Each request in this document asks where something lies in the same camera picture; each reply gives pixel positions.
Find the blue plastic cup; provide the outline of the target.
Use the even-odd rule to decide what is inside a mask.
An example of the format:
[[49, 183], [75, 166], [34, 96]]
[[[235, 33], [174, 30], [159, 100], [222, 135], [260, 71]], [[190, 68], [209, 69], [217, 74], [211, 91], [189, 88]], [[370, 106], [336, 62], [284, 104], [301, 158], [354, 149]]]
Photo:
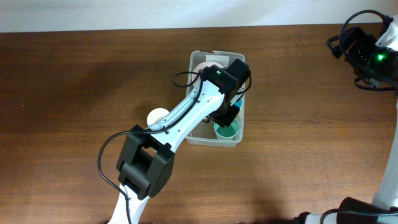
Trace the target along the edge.
[[242, 103], [243, 103], [243, 98], [239, 97], [236, 99], [236, 101], [234, 102], [234, 105], [237, 106], [238, 108], [242, 107]]

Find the pink plastic bowl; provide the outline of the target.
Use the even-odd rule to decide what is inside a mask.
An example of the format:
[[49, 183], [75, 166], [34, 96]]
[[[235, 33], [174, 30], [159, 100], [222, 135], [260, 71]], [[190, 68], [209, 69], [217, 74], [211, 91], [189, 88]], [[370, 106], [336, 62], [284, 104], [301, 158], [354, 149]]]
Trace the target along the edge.
[[224, 66], [222, 66], [221, 64], [217, 63], [217, 62], [202, 62], [199, 65], [197, 65], [194, 70], [193, 70], [193, 74], [192, 74], [192, 80], [194, 81], [197, 77], [197, 74], [200, 70], [203, 70], [205, 67], [210, 67], [212, 65], [216, 65], [219, 68], [224, 68]]

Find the green plastic cup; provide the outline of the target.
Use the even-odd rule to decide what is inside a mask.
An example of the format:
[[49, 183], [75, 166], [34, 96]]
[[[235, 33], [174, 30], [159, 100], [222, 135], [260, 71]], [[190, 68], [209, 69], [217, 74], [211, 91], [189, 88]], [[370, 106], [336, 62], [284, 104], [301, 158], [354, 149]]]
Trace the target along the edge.
[[239, 132], [239, 121], [235, 119], [229, 126], [222, 127], [215, 123], [213, 125], [216, 137], [221, 140], [233, 140]]

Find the white plastic cup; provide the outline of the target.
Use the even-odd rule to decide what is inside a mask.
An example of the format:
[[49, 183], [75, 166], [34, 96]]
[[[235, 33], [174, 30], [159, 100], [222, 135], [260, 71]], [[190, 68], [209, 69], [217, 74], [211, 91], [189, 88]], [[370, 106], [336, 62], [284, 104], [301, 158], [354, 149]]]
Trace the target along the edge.
[[156, 108], [156, 109], [152, 110], [147, 115], [147, 125], [150, 126], [150, 125], [162, 120], [168, 114], [169, 114], [169, 111], [165, 108]]

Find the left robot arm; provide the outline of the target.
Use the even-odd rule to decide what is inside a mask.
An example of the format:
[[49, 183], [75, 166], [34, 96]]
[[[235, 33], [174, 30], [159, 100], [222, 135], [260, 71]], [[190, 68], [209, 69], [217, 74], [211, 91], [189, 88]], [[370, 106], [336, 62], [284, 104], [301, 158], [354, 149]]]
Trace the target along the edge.
[[119, 184], [110, 183], [119, 192], [110, 223], [139, 222], [148, 200], [169, 181], [179, 145], [198, 124], [206, 120], [227, 127], [237, 117], [232, 100], [251, 81], [249, 66], [237, 58], [227, 68], [212, 65], [195, 75], [193, 90], [160, 121], [109, 137], [126, 137], [116, 163]]

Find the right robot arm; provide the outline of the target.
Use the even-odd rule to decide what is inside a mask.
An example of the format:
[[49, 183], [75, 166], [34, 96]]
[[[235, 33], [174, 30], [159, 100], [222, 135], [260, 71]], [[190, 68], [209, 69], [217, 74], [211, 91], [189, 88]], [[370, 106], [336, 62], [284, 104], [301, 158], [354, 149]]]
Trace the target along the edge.
[[336, 223], [347, 197], [377, 207], [364, 213], [373, 223], [397, 221], [396, 196], [374, 200], [395, 140], [397, 82], [374, 72], [367, 77], [377, 83], [362, 81], [356, 69], [366, 65], [352, 58], [348, 43], [358, 27], [380, 45], [386, 21], [394, 18], [366, 9], [320, 28], [321, 52], [313, 53], [310, 64], [321, 76], [294, 101], [316, 121], [293, 128], [304, 138], [287, 150], [289, 173], [298, 182], [293, 202], [283, 209], [288, 223]]

